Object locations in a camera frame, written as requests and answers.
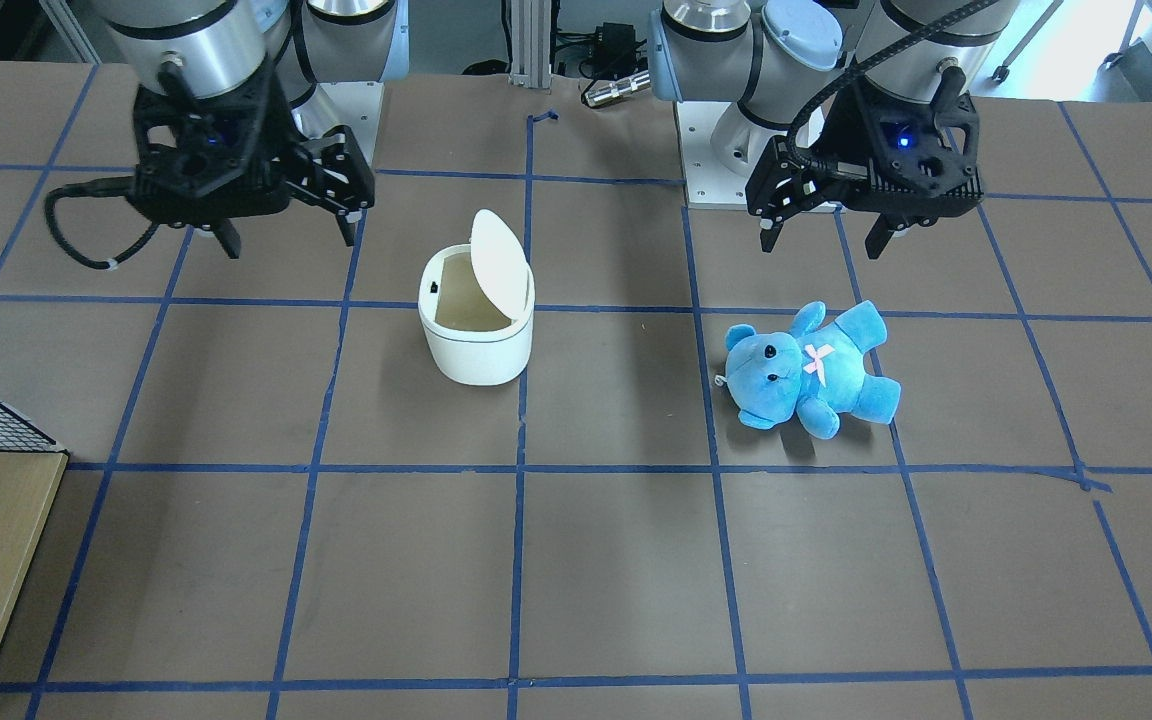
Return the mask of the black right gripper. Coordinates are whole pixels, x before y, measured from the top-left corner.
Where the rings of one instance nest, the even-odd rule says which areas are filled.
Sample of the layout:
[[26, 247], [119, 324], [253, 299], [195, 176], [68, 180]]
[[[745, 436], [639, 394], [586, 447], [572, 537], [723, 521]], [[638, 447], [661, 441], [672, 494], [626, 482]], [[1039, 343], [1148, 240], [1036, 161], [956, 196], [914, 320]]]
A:
[[276, 214], [301, 200], [329, 211], [346, 247], [356, 245], [376, 179], [351, 127], [300, 141], [270, 60], [214, 97], [196, 94], [180, 61], [160, 61], [156, 77], [162, 94], [141, 88], [132, 105], [138, 161], [127, 200], [142, 217], [211, 225], [236, 260], [242, 241], [232, 218]]

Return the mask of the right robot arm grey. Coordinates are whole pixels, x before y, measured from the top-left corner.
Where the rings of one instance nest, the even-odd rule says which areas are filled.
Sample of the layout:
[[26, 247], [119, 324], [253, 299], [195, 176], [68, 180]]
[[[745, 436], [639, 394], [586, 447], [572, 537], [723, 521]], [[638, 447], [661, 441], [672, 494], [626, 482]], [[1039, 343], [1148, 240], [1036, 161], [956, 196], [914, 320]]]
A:
[[406, 1], [99, 1], [97, 15], [141, 79], [131, 176], [86, 197], [119, 197], [147, 220], [211, 234], [238, 258], [234, 219], [291, 202], [323, 209], [347, 247], [376, 202], [376, 179], [329, 83], [410, 70]]

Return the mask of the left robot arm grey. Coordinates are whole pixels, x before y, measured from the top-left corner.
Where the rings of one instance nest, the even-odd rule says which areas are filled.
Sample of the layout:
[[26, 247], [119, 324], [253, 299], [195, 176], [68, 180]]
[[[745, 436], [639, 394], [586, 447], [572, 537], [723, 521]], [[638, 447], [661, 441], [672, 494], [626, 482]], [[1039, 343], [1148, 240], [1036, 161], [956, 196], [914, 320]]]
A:
[[653, 94], [726, 103], [726, 149], [764, 252], [783, 223], [838, 202], [897, 233], [978, 209], [980, 118], [969, 83], [1015, 1], [664, 1], [646, 41]]

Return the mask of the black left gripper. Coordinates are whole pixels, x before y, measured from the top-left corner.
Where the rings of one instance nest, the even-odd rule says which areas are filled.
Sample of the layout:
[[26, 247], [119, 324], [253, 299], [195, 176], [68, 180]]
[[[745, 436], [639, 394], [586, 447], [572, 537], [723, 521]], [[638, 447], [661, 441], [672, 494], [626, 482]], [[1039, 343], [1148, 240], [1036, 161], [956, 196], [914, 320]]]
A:
[[965, 94], [965, 76], [942, 76], [929, 103], [887, 94], [869, 79], [842, 90], [826, 115], [814, 154], [861, 167], [840, 179], [791, 161], [790, 141], [771, 137], [746, 182], [748, 213], [759, 219], [763, 252], [783, 223], [823, 202], [879, 213], [867, 232], [867, 259], [881, 258], [910, 222], [960, 217], [984, 191], [977, 151], [980, 118]]

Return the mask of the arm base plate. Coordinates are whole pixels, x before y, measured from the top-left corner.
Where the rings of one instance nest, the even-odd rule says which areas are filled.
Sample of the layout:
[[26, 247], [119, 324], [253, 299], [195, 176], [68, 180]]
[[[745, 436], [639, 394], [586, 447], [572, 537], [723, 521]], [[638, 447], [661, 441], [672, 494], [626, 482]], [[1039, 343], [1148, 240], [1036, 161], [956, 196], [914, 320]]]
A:
[[371, 161], [376, 154], [384, 94], [381, 82], [320, 83], [305, 101], [291, 109], [291, 115], [306, 138], [319, 138], [328, 135], [329, 128], [348, 126]]
[[736, 103], [676, 103], [675, 118], [687, 206], [746, 210], [746, 183], [776, 129], [751, 122]]

